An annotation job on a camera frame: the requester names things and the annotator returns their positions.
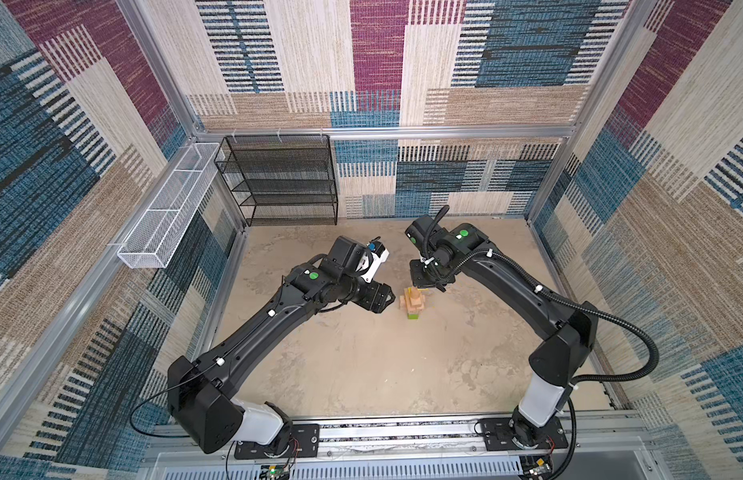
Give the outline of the aluminium mounting rail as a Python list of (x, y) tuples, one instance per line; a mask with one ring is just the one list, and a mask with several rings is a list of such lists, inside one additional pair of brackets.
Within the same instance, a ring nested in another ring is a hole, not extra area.
[(563, 413), (535, 450), (497, 438), (503, 414), (302, 418), (299, 452), (257, 457), (243, 447), (203, 453), (178, 428), (158, 428), (140, 479), (669, 479), (637, 412)]

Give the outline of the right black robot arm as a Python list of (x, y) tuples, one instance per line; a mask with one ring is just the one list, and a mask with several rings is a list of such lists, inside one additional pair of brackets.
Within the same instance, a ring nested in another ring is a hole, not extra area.
[(471, 224), (449, 231), (423, 216), (407, 227), (405, 235), (419, 252), (419, 259), (409, 262), (415, 287), (445, 291), (463, 273), (515, 310), (541, 338), (529, 355), (531, 383), (509, 422), (517, 446), (537, 447), (545, 440), (551, 419), (571, 397), (573, 377), (593, 350), (597, 316), (579, 304), (568, 306), (565, 300), (547, 298), (549, 288)]

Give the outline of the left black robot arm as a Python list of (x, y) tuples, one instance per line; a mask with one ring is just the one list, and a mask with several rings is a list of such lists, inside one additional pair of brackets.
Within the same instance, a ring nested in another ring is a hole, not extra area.
[(270, 402), (237, 400), (254, 368), (299, 325), (319, 313), (353, 303), (381, 313), (395, 302), (391, 286), (375, 281), (389, 250), (340, 236), (327, 254), (291, 269), (271, 297), (243, 326), (195, 360), (181, 356), (167, 371), (167, 410), (206, 454), (231, 442), (253, 443), (283, 454), (291, 421)]

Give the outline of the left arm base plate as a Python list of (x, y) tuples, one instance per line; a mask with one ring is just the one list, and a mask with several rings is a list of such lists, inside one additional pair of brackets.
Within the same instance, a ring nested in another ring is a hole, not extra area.
[(320, 426), (317, 423), (287, 424), (267, 445), (255, 442), (237, 442), (233, 453), (235, 460), (285, 461), (295, 457), (315, 458), (320, 440)]

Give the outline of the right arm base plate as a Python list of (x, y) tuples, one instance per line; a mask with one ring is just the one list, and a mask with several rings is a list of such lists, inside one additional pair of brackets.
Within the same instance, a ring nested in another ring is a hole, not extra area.
[(473, 431), (487, 451), (557, 450), (569, 447), (569, 438), (557, 416), (537, 427), (523, 416), (489, 417), (477, 420)]

